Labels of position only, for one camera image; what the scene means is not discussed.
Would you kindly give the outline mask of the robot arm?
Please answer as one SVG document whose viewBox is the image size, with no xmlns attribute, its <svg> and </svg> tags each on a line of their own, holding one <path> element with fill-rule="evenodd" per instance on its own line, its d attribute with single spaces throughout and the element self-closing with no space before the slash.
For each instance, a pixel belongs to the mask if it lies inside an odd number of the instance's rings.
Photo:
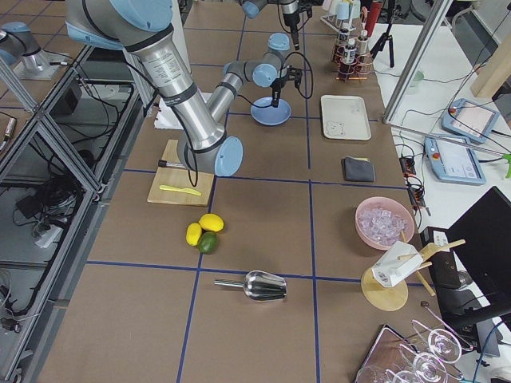
<svg viewBox="0 0 511 383">
<path fill-rule="evenodd" d="M 68 35 L 82 44 L 125 50 L 138 57 L 164 103 L 184 128 L 177 154 L 191 171 L 231 176 L 239 169 L 244 149 L 227 134 L 220 118 L 247 82 L 269 87 L 287 72 L 286 34 L 272 34 L 259 60 L 233 61 L 224 79 L 204 100 L 173 41 L 170 1 L 69 1 Z"/>
<path fill-rule="evenodd" d="M 277 5 L 280 12 L 279 20 L 281 26 L 291 35 L 292 44 L 295 50 L 299 50 L 299 27 L 300 11 L 299 1 L 295 0 L 247 0 L 242 1 L 241 6 L 247 17 L 254 19 L 267 5 Z"/>
</svg>

